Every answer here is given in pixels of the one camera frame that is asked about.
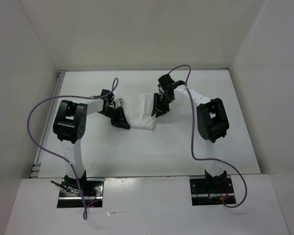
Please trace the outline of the white pleated skirt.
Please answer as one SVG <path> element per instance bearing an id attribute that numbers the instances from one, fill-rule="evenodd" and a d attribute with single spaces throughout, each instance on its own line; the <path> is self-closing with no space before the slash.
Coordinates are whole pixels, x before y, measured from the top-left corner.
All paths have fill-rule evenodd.
<path id="1" fill-rule="evenodd" d="M 132 94 L 121 97 L 122 106 L 130 128 L 152 131 L 156 118 L 151 117 L 153 106 L 153 93 Z"/>

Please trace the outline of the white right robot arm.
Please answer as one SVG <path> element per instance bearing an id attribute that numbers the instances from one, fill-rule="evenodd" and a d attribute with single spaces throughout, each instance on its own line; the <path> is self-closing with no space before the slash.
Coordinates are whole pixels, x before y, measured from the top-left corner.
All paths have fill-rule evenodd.
<path id="1" fill-rule="evenodd" d="M 223 101 L 208 98 L 188 87 L 187 81 L 174 81 L 169 74 L 158 79 L 159 92 L 154 94 L 151 116 L 158 118 L 170 111 L 170 104 L 178 100 L 190 105 L 192 110 L 191 155 L 196 161 L 214 161 L 210 170 L 205 170 L 205 187 L 209 192 L 217 192 L 222 187 L 226 173 L 217 170 L 223 161 L 220 140 L 225 138 L 229 121 Z M 195 130 L 210 148 L 208 158 L 197 158 L 194 153 Z"/>

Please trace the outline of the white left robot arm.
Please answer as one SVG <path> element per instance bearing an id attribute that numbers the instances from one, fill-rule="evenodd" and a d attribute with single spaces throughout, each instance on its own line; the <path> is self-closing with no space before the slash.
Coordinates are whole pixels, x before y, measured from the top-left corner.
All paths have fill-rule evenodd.
<path id="1" fill-rule="evenodd" d="M 129 130 L 123 108 L 114 102 L 114 94 L 103 89 L 100 96 L 91 97 L 82 103 L 62 100 L 58 108 L 53 132 L 63 148 L 66 172 L 61 187 L 76 195 L 84 195 L 90 190 L 86 169 L 81 155 L 81 139 L 86 131 L 87 116 L 99 113 L 110 119 L 112 126 Z"/>

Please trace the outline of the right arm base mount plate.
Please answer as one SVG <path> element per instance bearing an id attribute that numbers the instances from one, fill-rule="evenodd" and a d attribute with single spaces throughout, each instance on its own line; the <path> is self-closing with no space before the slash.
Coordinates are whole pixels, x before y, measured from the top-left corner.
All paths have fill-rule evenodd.
<path id="1" fill-rule="evenodd" d="M 203 177 L 190 178 L 189 182 L 192 206 L 222 205 L 223 200 L 229 205 L 236 204 L 232 181 L 229 177 L 213 189 L 208 187 Z"/>

